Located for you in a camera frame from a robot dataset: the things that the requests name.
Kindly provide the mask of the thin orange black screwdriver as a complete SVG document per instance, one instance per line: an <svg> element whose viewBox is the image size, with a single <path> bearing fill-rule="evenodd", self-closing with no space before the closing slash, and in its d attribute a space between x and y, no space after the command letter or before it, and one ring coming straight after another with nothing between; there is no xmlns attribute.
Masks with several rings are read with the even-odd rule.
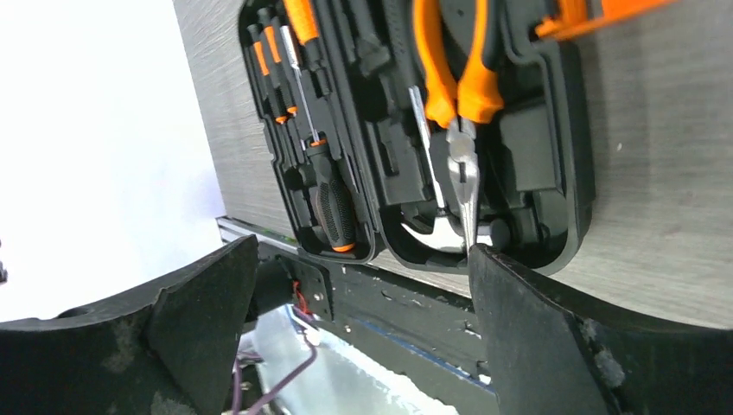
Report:
<svg viewBox="0 0 733 415"><path fill-rule="evenodd" d="M276 36L272 26L272 19L275 17L271 7L263 7L257 11L259 23L263 26L266 61L274 82L275 92L278 99L281 115L277 121L283 124L288 117L295 117L297 113L296 102L293 99L289 82L284 72L284 65L277 48Z"/></svg>

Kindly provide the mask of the small orange black screwdriver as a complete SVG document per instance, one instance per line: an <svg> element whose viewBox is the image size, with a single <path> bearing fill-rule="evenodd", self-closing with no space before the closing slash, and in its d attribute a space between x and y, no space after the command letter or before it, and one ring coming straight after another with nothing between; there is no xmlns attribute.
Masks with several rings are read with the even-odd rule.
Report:
<svg viewBox="0 0 733 415"><path fill-rule="evenodd" d="M279 105L279 100L277 99L277 90L271 80L271 71L267 66L265 53L263 50L263 43L261 42L261 26L258 23L253 23L248 25L246 29L252 39L254 54L257 58L258 68L259 72L261 73L263 85L265 86L265 93L267 95L267 99L271 108L272 117L277 124L284 125L288 120L288 116L286 115L285 110L282 110Z"/></svg>

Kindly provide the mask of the orange handled pliers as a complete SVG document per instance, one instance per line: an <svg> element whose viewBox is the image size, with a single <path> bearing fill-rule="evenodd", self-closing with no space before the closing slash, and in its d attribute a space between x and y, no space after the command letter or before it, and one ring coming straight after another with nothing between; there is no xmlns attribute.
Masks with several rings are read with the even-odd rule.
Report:
<svg viewBox="0 0 733 415"><path fill-rule="evenodd" d="M500 5L500 1L475 2L471 48L458 80L444 50L439 2L415 1L412 5L414 39L425 75L425 115L447 131L449 177L459 203L467 252L477 242L479 226L476 126L490 124L504 107L497 74Z"/></svg>

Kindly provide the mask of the orange handled screwdriver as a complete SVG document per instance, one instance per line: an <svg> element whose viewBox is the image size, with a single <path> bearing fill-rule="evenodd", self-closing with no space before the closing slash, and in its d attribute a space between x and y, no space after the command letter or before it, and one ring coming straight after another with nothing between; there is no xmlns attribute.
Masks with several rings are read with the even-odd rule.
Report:
<svg viewBox="0 0 733 415"><path fill-rule="evenodd" d="M312 4L310 1L285 1L284 8L288 18L287 26L290 28L298 53L303 74L303 87L309 101L311 116L316 129L327 139L331 156L337 162L344 155L338 130L342 124L343 110L339 108L340 97L328 72L326 51L319 40ZM305 119L299 92L298 98L300 99L299 114ZM309 137L304 140L305 150L306 142L309 140L310 130Z"/></svg>

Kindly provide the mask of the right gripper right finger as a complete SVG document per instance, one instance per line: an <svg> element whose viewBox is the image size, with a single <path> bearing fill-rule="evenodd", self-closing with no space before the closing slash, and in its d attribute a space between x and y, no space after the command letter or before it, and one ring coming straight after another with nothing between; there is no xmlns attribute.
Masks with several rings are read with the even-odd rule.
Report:
<svg viewBox="0 0 733 415"><path fill-rule="evenodd" d="M501 413L731 413L730 330L622 308L484 245L468 276Z"/></svg>

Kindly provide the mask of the black tool kit case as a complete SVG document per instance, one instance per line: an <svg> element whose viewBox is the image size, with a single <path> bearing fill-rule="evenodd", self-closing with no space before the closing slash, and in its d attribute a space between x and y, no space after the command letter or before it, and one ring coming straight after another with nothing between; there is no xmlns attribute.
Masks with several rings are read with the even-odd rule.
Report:
<svg viewBox="0 0 733 415"><path fill-rule="evenodd" d="M408 88L424 86L413 38L415 1L310 1L327 68L343 110L338 127L344 155L336 162L351 196L356 245L336 252L316 212L317 183L305 154L309 127L280 27L285 1L246 1L239 44L265 139L298 248L317 259L365 264L389 251L420 271L462 272L466 253L419 243L406 226L429 233L437 212L427 159L440 181L448 177L446 134L430 125L424 150ZM472 42L476 1L438 1L450 71L460 78ZM481 168L479 219L501 218L511 240L502 249L521 264L551 275L578 252L596 197L582 64L575 39L659 7L656 1L500 1L500 93L504 107L477 128ZM246 27L263 26L257 11L271 7L277 48L297 106L277 124Z"/></svg>

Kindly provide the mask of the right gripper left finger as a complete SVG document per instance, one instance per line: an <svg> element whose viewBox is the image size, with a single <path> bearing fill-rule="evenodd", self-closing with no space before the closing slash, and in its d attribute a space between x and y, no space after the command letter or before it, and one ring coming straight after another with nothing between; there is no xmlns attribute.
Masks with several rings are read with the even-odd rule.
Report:
<svg viewBox="0 0 733 415"><path fill-rule="evenodd" d="M258 242L53 319L1 326L4 414L218 414L255 286Z"/></svg>

